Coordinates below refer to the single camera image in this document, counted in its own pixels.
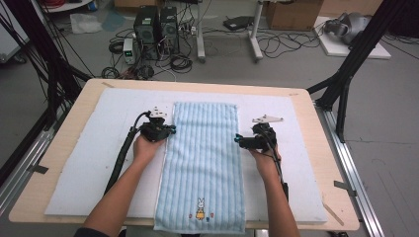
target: bunny embroidery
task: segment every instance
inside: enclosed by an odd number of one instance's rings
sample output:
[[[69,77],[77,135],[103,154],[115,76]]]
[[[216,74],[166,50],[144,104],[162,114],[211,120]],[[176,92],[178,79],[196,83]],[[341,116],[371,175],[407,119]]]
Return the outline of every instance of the bunny embroidery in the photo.
[[[206,205],[205,200],[205,198],[198,198],[198,210],[196,216],[198,220],[203,220],[206,217],[206,213],[204,212],[204,206]]]

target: blue striped towel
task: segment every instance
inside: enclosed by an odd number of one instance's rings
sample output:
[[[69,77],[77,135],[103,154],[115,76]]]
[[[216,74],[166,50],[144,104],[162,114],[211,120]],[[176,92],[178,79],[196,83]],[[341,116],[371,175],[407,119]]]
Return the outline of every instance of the blue striped towel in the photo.
[[[237,108],[176,103],[163,165],[154,229],[174,233],[244,233]]]

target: gray floor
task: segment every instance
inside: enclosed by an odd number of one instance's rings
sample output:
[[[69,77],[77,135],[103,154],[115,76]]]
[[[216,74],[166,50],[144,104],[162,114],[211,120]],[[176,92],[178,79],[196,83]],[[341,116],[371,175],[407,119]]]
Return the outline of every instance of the gray floor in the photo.
[[[108,10],[94,13],[100,22],[111,16],[108,14]],[[221,29],[221,21],[214,19],[211,24]],[[67,37],[95,75],[109,66],[108,40],[131,27],[132,21],[124,20],[121,24],[114,26],[113,31]],[[393,43],[419,56],[419,45]],[[415,182],[419,180],[419,110],[415,106],[419,101],[419,61],[385,42],[382,45],[392,58],[369,59],[356,74],[345,135],[384,234],[415,236],[419,232],[419,186]],[[210,35],[206,37],[206,46],[207,63],[198,63],[193,53],[190,73],[176,74],[176,79],[161,73],[153,80],[308,88],[333,75],[344,60],[326,56],[317,47],[302,48],[276,59],[264,58],[255,64],[244,35]],[[68,54],[72,64],[83,69],[74,53]],[[45,108],[42,88],[30,63],[0,65],[0,104],[3,165]],[[0,217],[0,236],[71,236],[78,227],[11,223],[9,211],[10,207]],[[349,234],[368,236],[364,227]],[[328,236],[324,231],[301,231],[301,235]]]

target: wooden table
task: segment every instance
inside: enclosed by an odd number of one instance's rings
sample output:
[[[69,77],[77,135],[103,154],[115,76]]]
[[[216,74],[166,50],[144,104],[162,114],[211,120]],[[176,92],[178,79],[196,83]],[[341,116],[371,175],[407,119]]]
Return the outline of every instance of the wooden table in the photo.
[[[83,223],[85,216],[51,216],[44,211],[54,192],[60,172],[70,156],[87,120],[106,88],[129,88],[160,91],[189,91],[267,95],[289,97],[302,132],[306,150],[317,180],[328,221],[322,225],[299,225],[299,229],[357,230],[360,226],[348,193],[334,187],[342,182],[329,143],[308,93],[303,89],[231,86],[213,84],[122,81],[92,79],[84,87],[75,105],[62,124],[53,142],[45,152],[40,165],[49,170],[43,175],[33,173],[9,218],[15,222],[32,223]],[[150,218],[128,218],[125,225],[153,225]],[[266,221],[247,221],[246,228],[267,228]]]

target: sleeve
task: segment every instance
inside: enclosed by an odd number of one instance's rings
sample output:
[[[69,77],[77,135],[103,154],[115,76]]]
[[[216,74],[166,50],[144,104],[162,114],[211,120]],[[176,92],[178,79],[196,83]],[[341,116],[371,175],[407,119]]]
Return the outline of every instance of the sleeve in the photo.
[[[109,237],[108,235],[90,228],[79,228],[74,237]]]

